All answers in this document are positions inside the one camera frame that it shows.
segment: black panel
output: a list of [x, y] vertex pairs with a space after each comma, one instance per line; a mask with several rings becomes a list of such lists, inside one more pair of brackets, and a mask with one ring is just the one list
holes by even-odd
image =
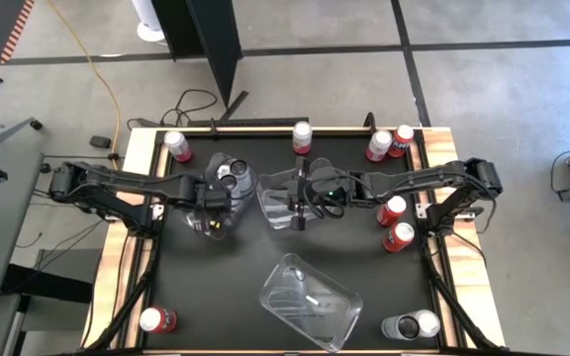
[[[367, 136], [315, 137], [310, 158], [325, 157], [342, 169], [399, 173], [406, 159], [369, 162]], [[173, 163], [172, 172], [204, 169], [212, 154], [225, 152], [248, 161], [259, 173], [294, 167], [291, 138], [189, 138], [194, 158]], [[411, 197], [405, 197], [409, 207]], [[415, 224], [414, 213], [402, 219]], [[401, 253], [382, 247], [385, 229], [373, 210], [347, 210], [339, 221], [308, 221], [306, 231], [272, 230], [256, 199], [237, 229], [223, 241], [195, 234], [171, 212], [160, 244], [151, 304], [175, 310], [178, 328], [148, 334], [145, 349], [305, 350], [319, 347], [300, 335], [258, 301], [263, 283], [286, 253], [297, 253], [362, 297], [364, 308], [345, 349], [434, 348], [436, 340], [389, 340], [381, 332], [384, 317], [428, 309], [425, 269], [417, 238]]]
[[186, 0], [226, 107], [241, 57], [231, 0]]
[[204, 54], [185, 0], [152, 0], [173, 58]]

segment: white can lid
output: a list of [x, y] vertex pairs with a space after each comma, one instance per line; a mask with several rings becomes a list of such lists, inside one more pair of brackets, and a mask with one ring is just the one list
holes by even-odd
[[168, 132], [164, 135], [164, 143], [177, 145], [184, 140], [184, 135], [180, 132]]
[[162, 321], [162, 313], [155, 308], [148, 308], [140, 315], [140, 327], [144, 331], [155, 329]]
[[312, 135], [312, 126], [305, 122], [296, 123], [294, 126], [294, 135], [296, 137], [307, 137]]
[[391, 133], [386, 130], [379, 130], [373, 135], [373, 141], [378, 146], [390, 146], [391, 140]]
[[439, 318], [432, 311], [420, 311], [417, 322], [420, 324], [420, 335], [423, 337], [433, 337], [439, 332]]
[[415, 237], [415, 231], [408, 223], [400, 222], [395, 226], [395, 236], [402, 241], [411, 241]]
[[406, 210], [406, 201], [400, 196], [395, 196], [386, 202], [386, 208], [393, 213], [403, 213]]
[[403, 139], [410, 139], [413, 138], [415, 133], [413, 132], [413, 128], [408, 125], [400, 125], [397, 128], [397, 135]]

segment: black floor stripe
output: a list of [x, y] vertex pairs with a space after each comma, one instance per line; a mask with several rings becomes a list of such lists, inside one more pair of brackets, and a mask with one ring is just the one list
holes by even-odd
[[374, 44], [374, 45], [337, 45], [337, 46], [313, 46], [313, 47], [282, 47], [282, 48], [257, 48], [244, 49], [244, 56], [269, 56], [269, 55], [300, 55], [300, 54], [335, 54], [335, 53], [374, 53], [399, 51], [402, 47], [398, 44]]
[[422, 126], [424, 127], [430, 127], [432, 124], [430, 122], [430, 116], [428, 115], [428, 108], [426, 107], [426, 99], [424, 98], [424, 91], [422, 90], [422, 82], [420, 81], [420, 77], [417, 73], [415, 58], [411, 52], [411, 41], [409, 40], [408, 29], [406, 28], [406, 22], [404, 21], [404, 14], [402, 14], [400, 1], [391, 0], [391, 5], [393, 6], [395, 23], [397, 24], [397, 31], [400, 36], [400, 44], [402, 45], [408, 78], [411, 81], [411, 90], [413, 91], [413, 97], [415, 98], [415, 105], [417, 106], [420, 123], [422, 123]]
[[[492, 43], [465, 44], [372, 44], [372, 45], [328, 45], [314, 47], [276, 47], [244, 49], [244, 56], [274, 56], [274, 55], [305, 55], [305, 54], [342, 54], [342, 53], [375, 53], [404, 51], [440, 51], [440, 50], [472, 50], [472, 49], [520, 49], [520, 48], [550, 48], [570, 46], [570, 40], [547, 41], [512, 41]], [[182, 59], [205, 58], [205, 56], [185, 56]], [[123, 54], [109, 57], [92, 55], [94, 62], [111, 63], [123, 61], [147, 61], [172, 59], [169, 53]], [[37, 64], [75, 64], [87, 61], [82, 55], [62, 57], [29, 57], [12, 58], [5, 65], [37, 65]]]
[[465, 43], [465, 44], [411, 44], [412, 51], [429, 50], [465, 50], [465, 49], [512, 49], [512, 48], [549, 48], [570, 46], [570, 40], [547, 41], [511, 41], [491, 43]]

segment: red can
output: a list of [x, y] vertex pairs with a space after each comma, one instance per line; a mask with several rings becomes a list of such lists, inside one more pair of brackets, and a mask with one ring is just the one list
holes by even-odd
[[410, 126], [400, 125], [395, 131], [393, 131], [393, 142], [391, 143], [391, 147], [388, 149], [388, 155], [396, 158], [403, 156], [411, 145], [414, 136], [415, 133]]
[[163, 308], [151, 307], [140, 315], [140, 327], [146, 332], [171, 332], [177, 325], [177, 314]]
[[294, 126], [292, 143], [294, 152], [298, 154], [307, 154], [312, 149], [312, 126], [306, 122], [297, 123]]
[[190, 150], [186, 137], [180, 132], [166, 133], [164, 135], [164, 144], [170, 154], [180, 163], [189, 161], [193, 156], [193, 151]]
[[395, 223], [388, 234], [384, 236], [382, 244], [389, 252], [399, 252], [408, 246], [415, 237], [413, 227], [406, 222]]
[[406, 201], [404, 198], [395, 196], [377, 211], [377, 222], [382, 226], [390, 226], [397, 221], [405, 210]]
[[379, 162], [386, 156], [389, 147], [391, 146], [391, 141], [393, 137], [391, 133], [386, 130], [378, 130], [373, 134], [370, 142], [368, 143], [368, 148], [366, 149], [366, 158], [371, 162]]

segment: wooden table frame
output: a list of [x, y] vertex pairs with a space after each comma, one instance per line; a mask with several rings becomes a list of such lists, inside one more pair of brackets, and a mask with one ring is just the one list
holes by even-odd
[[[378, 128], [385, 130], [394, 130], [395, 128]], [[414, 128], [420, 131], [426, 148], [426, 159], [429, 166], [444, 164], [451, 160], [458, 159], [454, 147], [454, 141], [450, 128]], [[209, 133], [210, 128], [182, 128], [173, 129], [185, 133]], [[290, 132], [292, 128], [217, 128], [218, 133], [238, 133], [238, 132]], [[349, 128], [314, 128], [315, 132], [319, 131], [345, 131], [345, 132], [367, 132], [370, 128], [349, 127]], [[123, 164], [123, 170], [150, 174], [150, 167], [153, 163], [152, 153], [155, 148], [155, 138], [158, 131], [169, 131], [169, 129], [133, 129], [127, 154]], [[411, 144], [411, 154], [415, 169], [421, 169], [423, 163], [420, 161], [420, 153], [415, 142]], [[166, 167], [166, 158], [168, 157], [166, 148], [161, 149], [159, 161], [157, 162], [157, 170], [154, 172], [157, 176], [163, 176]], [[451, 188], [435, 190], [436, 200], [443, 201], [454, 190]], [[143, 197], [139, 195], [119, 193], [119, 197], [131, 204], [140, 204]], [[420, 193], [422, 202], [428, 201], [426, 193]], [[456, 232], [466, 237], [468, 240], [480, 247], [479, 239], [476, 234], [476, 227], [473, 222], [456, 222], [454, 225]], [[436, 250], [435, 242], [430, 241], [430, 249]], [[451, 270], [452, 279], [454, 281], [454, 290], [457, 300], [470, 315], [474, 323], [481, 328], [483, 333], [497, 345], [504, 345], [503, 333], [501, 330], [496, 305], [492, 296], [492, 290], [487, 275], [487, 270], [483, 264], [481, 256], [470, 246], [455, 236], [449, 236], [446, 239], [446, 252]], [[120, 256], [125, 247], [125, 255], [122, 265], [119, 266]], [[94, 285], [94, 308], [93, 323], [89, 331], [89, 337], [85, 346], [93, 343], [103, 329], [109, 324], [114, 312], [116, 312], [123, 304], [125, 291], [129, 285], [129, 281], [138, 278], [148, 261], [151, 242], [146, 241], [143, 244], [142, 254], [140, 256], [140, 265], [136, 266], [138, 275], [132, 275], [132, 265], [136, 256], [134, 254], [136, 240], [127, 237], [127, 229], [125, 226], [116, 222], [110, 225], [107, 232], [107, 239], [103, 249], [100, 269]], [[441, 273], [441, 255], [439, 253], [433, 257], [434, 264]], [[117, 281], [119, 270], [120, 281]], [[441, 295], [438, 296], [442, 325], [445, 330], [446, 342], [448, 346], [458, 346], [459, 343], [455, 337], [455, 328], [449, 307], [443, 300]], [[143, 297], [140, 297], [132, 310], [129, 324], [127, 325], [127, 334], [125, 338], [125, 347], [136, 347], [138, 334], [138, 318], [142, 312]], [[468, 346], [472, 346], [471, 340], [466, 335]], [[209, 350], [165, 350], [161, 353], [204, 353], [213, 352]], [[284, 353], [286, 350], [260, 350], [256, 352], [250, 351], [216, 351], [218, 353]], [[410, 352], [418, 353], [419, 350], [381, 350], [380, 352]]]

